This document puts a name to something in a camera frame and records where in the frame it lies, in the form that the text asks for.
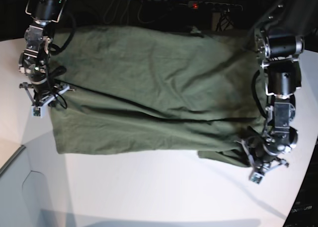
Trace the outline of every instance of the black cable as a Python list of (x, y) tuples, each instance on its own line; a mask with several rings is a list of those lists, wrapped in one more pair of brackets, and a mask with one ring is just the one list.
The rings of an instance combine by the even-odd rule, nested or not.
[(226, 21), (226, 19), (223, 20), (222, 24), (221, 24), (221, 28), (223, 28), (226, 24), (228, 24), (229, 22)]
[[(110, 5), (108, 6), (107, 10), (105, 11), (105, 13), (104, 13), (104, 15), (103, 15), (103, 22), (104, 22), (104, 24), (109, 25), (109, 24), (111, 24), (112, 22), (115, 21), (121, 1), (122, 1), (122, 0), (112, 0), (112, 1), (111, 1)], [(109, 21), (107, 21), (106, 18), (107, 18), (107, 16), (108, 16), (110, 10), (113, 8), (113, 6), (114, 6), (114, 8), (115, 8), (115, 11), (114, 11), (114, 13), (113, 13), (113, 16), (112, 16), (112, 18), (111, 18)]]
[(258, 99), (258, 96), (257, 96), (257, 93), (256, 93), (256, 80), (257, 78), (259, 77), (260, 75), (260, 71), (257, 71), (254, 76), (253, 76), (253, 79), (252, 79), (252, 84), (251, 84), (251, 89), (252, 89), (252, 95), (253, 95), (253, 99), (256, 103), (256, 106), (260, 112), (260, 114), (264, 117), (264, 118), (267, 118), (267, 115)]
[(56, 93), (56, 94), (63, 100), (65, 106), (63, 107), (63, 106), (61, 105), (61, 102), (57, 99), (57, 101), (59, 102), (59, 104), (60, 104), (64, 109), (67, 109), (67, 108), (68, 108), (68, 104), (67, 104), (66, 100), (64, 99), (64, 97), (61, 96), (59, 93)]
[[(198, 6), (198, 5), (201, 4), (201, 3), (205, 3), (205, 2), (208, 2), (208, 1), (209, 1), (209, 0), (204, 0), (204, 1), (202, 1), (202, 2), (198, 2), (197, 4), (195, 4), (194, 6), (189, 7), (189, 8), (194, 8), (194, 7)], [(150, 24), (150, 23), (157, 22), (157, 21), (159, 21), (159, 20), (161, 20), (161, 19), (167, 17), (169, 14), (171, 14), (171, 13), (174, 11), (174, 9), (176, 8), (176, 6), (180, 5), (181, 3), (178, 3), (177, 5), (173, 6), (173, 7), (170, 9), (170, 11), (168, 11), (168, 12), (166, 12), (165, 14), (159, 16), (158, 18), (156, 18), (156, 19), (154, 19), (154, 20), (151, 20), (151, 21), (147, 21), (147, 22), (142, 21), (141, 18), (140, 18), (141, 10), (142, 10), (143, 5), (144, 5), (142, 0), (140, 0), (140, 4), (141, 4), (141, 6), (139, 7), (139, 10), (138, 10), (138, 13), (137, 13), (137, 19), (138, 19), (138, 21), (139, 21), (141, 24)]]
[[(45, 73), (46, 73), (46, 82), (48, 84), (48, 88), (49, 88), (50, 93), (54, 96), (55, 100), (61, 105), (61, 107), (63, 109), (67, 109), (68, 108), (68, 104), (66, 103), (65, 99), (58, 92), (54, 93), (53, 90), (52, 90), (52, 87), (51, 87), (51, 84), (50, 84), (50, 76), (49, 76), (48, 68), (45, 69)], [(59, 97), (62, 98), (62, 100), (64, 101), (65, 105), (63, 105), (61, 103), (61, 101), (57, 98), (56, 95), (58, 95)]]
[(229, 21), (229, 22), (227, 23), (227, 25), (225, 26), (224, 31), (225, 31), (230, 25), (232, 25), (232, 23)]
[(59, 47), (56, 44), (52, 44), (51, 45), (51, 48), (54, 49), (54, 51), (51, 51), (51, 54), (53, 56), (56, 56), (56, 55), (60, 54), (61, 52), (63, 52), (68, 47), (68, 45), (72, 41), (72, 39), (73, 39), (73, 37), (75, 35), (75, 32), (76, 32), (76, 21), (75, 21), (74, 16), (70, 12), (66, 12), (66, 15), (69, 16), (69, 18), (71, 19), (72, 30), (71, 30), (71, 33), (70, 33), (69, 37), (67, 38), (67, 40), (65, 41), (65, 43), (63, 44), (62, 47)]
[(222, 32), (222, 22), (226, 19), (226, 15), (224, 15), (223, 13), (221, 13), (219, 22), (217, 24), (217, 27), (215, 29), (215, 31), (221, 31)]
[(228, 16), (228, 14), (226, 14), (227, 16), (225, 17), (225, 19), (227, 20), (227, 22), (229, 22), (229, 24), (234, 27), (234, 24), (231, 21), (231, 18)]

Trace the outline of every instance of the cloth fold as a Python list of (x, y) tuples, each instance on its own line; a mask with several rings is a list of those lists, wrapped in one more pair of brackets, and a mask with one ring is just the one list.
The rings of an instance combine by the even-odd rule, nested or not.
[[(57, 34), (63, 44), (68, 34)], [(51, 60), (76, 88), (68, 109), (51, 109), (59, 153), (198, 150), (200, 157), (248, 166), (239, 140), (263, 118), (250, 84), (255, 54), (239, 38), (188, 37), (136, 27), (81, 28)], [(264, 104), (261, 82), (256, 85)]]

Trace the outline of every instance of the power strip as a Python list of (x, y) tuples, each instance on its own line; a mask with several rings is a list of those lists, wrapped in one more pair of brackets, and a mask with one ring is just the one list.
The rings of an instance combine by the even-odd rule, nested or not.
[(200, 6), (211, 9), (212, 12), (242, 12), (243, 6), (239, 4), (231, 3), (219, 3), (219, 2), (199, 2), (189, 1), (188, 7), (191, 9), (199, 9)]

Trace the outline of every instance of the dark green fabric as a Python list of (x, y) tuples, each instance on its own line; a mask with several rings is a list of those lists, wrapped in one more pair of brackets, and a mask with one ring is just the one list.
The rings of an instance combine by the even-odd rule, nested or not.
[[(59, 34), (62, 45), (68, 34)], [(258, 66), (240, 39), (187, 37), (135, 27), (85, 28), (51, 66), (76, 88), (51, 110), (59, 153), (198, 150), (247, 166), (235, 143), (263, 119), (251, 95)], [(259, 98), (265, 101), (262, 85)]]

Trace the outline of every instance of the metal bracket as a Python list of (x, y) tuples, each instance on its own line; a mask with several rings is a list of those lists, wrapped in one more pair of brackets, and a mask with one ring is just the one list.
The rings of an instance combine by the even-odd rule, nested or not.
[(32, 105), (35, 105), (35, 101), (29, 91), (29, 89), (33, 88), (31, 84), (28, 84), (27, 82), (23, 82), (22, 84), (20, 84), (19, 88), (24, 88), (27, 95), (29, 96), (31, 102), (32, 102)]
[[(66, 91), (70, 90), (69, 85), (63, 85), (63, 89), (58, 92), (59, 95), (64, 94)], [(45, 116), (45, 108), (48, 106), (53, 100), (55, 100), (54, 95), (46, 96), (40, 100), (41, 105), (35, 106), (32, 105), (32, 117), (40, 117), (43, 118)]]
[(243, 150), (247, 155), (248, 161), (249, 161), (251, 167), (253, 168), (253, 171), (252, 171), (251, 175), (249, 176), (249, 180), (256, 183), (256, 184), (261, 183), (261, 181), (265, 177), (266, 173), (269, 173), (270, 171), (272, 171), (272, 170), (274, 170), (282, 165), (284, 165), (286, 167), (289, 166), (289, 163), (286, 160), (276, 158), (276, 161), (278, 162), (277, 165), (271, 167), (270, 163), (265, 163), (261, 167), (259, 167), (255, 164), (255, 160), (254, 160), (252, 154), (250, 154), (250, 152), (249, 152), (249, 147), (248, 147), (246, 140), (241, 140), (240, 142), (239, 141), (236, 141), (236, 142), (242, 145)]

